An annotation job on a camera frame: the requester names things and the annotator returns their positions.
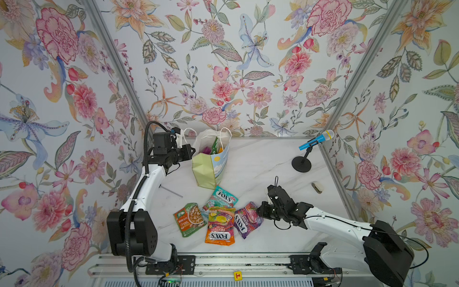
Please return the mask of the purple Fox's candy packet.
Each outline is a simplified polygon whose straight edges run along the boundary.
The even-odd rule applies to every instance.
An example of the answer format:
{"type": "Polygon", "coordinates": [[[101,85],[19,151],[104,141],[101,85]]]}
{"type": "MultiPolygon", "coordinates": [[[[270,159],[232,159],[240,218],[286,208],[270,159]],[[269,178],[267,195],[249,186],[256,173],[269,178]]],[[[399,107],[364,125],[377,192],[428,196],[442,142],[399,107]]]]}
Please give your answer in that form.
{"type": "Polygon", "coordinates": [[[263,223],[263,218],[257,213],[258,206],[249,202],[244,208],[235,212],[235,228],[243,239],[246,239],[253,231],[259,228],[263,223]]]}

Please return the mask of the purple grape snack packet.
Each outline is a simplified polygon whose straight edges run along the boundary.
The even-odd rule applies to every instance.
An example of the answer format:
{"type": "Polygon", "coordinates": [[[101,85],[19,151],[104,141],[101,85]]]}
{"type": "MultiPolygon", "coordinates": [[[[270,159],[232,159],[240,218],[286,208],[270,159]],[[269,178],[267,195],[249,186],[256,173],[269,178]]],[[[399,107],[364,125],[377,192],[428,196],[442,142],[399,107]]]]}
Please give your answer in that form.
{"type": "Polygon", "coordinates": [[[205,148],[201,151],[201,153],[207,154],[207,155],[211,155],[212,149],[211,149],[210,147],[205,147],[205,148]]]}

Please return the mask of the teal Fox's candy packet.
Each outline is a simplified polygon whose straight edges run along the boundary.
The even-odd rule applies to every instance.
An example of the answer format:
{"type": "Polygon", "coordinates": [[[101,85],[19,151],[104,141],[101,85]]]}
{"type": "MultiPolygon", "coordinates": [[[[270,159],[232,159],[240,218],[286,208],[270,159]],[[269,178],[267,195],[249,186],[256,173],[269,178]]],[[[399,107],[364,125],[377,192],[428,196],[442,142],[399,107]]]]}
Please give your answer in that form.
{"type": "Polygon", "coordinates": [[[209,200],[202,207],[203,215],[208,217],[210,208],[214,207],[233,208],[238,201],[239,199],[235,195],[217,186],[209,200]]]}

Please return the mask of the landscape print paper bag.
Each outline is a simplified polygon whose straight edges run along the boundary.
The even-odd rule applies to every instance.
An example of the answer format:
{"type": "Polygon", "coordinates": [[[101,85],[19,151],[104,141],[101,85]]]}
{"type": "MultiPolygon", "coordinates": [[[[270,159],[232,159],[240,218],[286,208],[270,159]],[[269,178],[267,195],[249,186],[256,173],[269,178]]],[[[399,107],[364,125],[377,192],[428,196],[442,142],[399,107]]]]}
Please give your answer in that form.
{"type": "Polygon", "coordinates": [[[221,183],[229,159],[232,137],[231,130],[223,127],[219,131],[205,130],[195,138],[192,143],[192,147],[196,149],[192,157],[192,173],[199,187],[214,190],[221,183]],[[215,155],[201,153],[205,147],[211,148],[216,137],[219,138],[219,148],[222,147],[224,151],[215,155]]]}

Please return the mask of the orange Fox's fruits packet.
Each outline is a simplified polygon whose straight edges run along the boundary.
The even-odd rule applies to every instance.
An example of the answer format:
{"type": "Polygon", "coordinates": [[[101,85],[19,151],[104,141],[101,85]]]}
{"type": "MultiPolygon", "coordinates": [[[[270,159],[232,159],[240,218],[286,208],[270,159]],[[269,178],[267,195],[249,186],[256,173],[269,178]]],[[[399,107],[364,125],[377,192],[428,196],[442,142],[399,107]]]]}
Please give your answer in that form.
{"type": "Polygon", "coordinates": [[[222,246],[234,244],[234,216],[234,208],[210,208],[205,243],[222,246]]]}

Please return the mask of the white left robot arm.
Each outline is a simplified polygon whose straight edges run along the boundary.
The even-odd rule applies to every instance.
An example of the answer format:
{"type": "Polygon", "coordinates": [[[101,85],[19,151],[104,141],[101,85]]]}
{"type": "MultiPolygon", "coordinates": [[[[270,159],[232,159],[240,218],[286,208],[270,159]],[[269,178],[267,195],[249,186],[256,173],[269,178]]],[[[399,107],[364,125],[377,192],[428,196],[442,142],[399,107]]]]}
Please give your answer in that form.
{"type": "Polygon", "coordinates": [[[157,121],[149,121],[146,128],[152,125],[162,132],[153,133],[152,144],[144,137],[140,179],[120,210],[109,213],[106,224],[111,252],[125,258],[130,273],[146,263],[151,270],[171,274],[179,266],[178,252],[173,244],[159,239],[151,216],[153,201],[170,168],[191,160],[196,150],[182,143],[179,128],[168,129],[157,121]]]}

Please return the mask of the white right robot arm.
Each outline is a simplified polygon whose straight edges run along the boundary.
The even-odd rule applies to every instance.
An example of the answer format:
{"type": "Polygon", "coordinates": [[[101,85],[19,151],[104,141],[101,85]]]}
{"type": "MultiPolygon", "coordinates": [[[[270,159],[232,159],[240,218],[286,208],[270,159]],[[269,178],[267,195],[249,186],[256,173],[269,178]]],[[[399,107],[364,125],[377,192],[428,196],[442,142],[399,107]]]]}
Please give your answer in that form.
{"type": "Polygon", "coordinates": [[[295,273],[301,269],[308,274],[350,269],[370,272],[389,287],[403,286],[414,253],[391,225],[384,221],[369,224],[348,220],[309,203],[296,203],[280,186],[270,185],[267,191],[269,201],[263,201],[257,209],[261,218],[325,233],[346,244],[317,243],[307,258],[290,261],[295,273]]]}

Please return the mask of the blue toy microphone on stand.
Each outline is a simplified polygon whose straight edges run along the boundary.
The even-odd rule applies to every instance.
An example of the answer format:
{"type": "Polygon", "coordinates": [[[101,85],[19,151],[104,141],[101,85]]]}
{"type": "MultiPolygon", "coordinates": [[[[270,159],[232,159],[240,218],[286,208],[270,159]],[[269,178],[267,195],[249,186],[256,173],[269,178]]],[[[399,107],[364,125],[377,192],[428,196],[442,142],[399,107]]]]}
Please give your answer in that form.
{"type": "Polygon", "coordinates": [[[325,130],[319,136],[315,137],[314,139],[309,140],[307,143],[301,145],[299,147],[300,151],[305,151],[306,153],[301,157],[295,157],[292,160],[292,167],[301,173],[307,173],[312,168],[312,163],[308,159],[309,154],[312,152],[313,148],[325,141],[329,141],[333,139],[335,136],[335,132],[333,130],[325,130]]]}

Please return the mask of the yellow tag with letter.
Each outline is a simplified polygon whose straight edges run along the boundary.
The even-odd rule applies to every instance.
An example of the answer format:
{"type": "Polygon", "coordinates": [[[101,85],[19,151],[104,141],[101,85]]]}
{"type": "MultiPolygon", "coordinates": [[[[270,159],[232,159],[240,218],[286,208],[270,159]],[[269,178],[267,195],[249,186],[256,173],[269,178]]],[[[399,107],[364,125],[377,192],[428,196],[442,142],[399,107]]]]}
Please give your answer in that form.
{"type": "Polygon", "coordinates": [[[233,275],[234,275],[234,280],[235,280],[236,282],[239,282],[239,281],[242,281],[242,280],[243,280],[243,275],[242,275],[242,272],[241,272],[241,271],[235,271],[235,272],[233,273],[233,275]]]}

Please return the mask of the green orange snack packet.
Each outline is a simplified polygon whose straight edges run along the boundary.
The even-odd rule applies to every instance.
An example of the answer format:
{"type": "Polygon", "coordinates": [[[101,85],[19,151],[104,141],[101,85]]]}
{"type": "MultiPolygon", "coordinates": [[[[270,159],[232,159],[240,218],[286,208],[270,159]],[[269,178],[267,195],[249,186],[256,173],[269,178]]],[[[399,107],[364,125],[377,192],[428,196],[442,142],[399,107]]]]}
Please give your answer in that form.
{"type": "Polygon", "coordinates": [[[190,237],[207,224],[197,203],[186,204],[173,216],[184,238],[190,237]]]}

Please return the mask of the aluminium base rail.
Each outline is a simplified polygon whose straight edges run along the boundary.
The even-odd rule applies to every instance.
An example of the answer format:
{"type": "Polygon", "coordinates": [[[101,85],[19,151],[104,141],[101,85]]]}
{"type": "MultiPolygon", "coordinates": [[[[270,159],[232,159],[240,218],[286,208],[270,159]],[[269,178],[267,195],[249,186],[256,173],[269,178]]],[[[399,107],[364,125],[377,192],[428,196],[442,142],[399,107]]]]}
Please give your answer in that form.
{"type": "MultiPolygon", "coordinates": [[[[291,253],[195,253],[194,256],[194,274],[190,278],[232,278],[236,271],[241,271],[244,278],[296,276],[290,265],[291,253]]],[[[125,258],[113,255],[100,255],[88,274],[91,278],[133,277],[125,258]]]]}

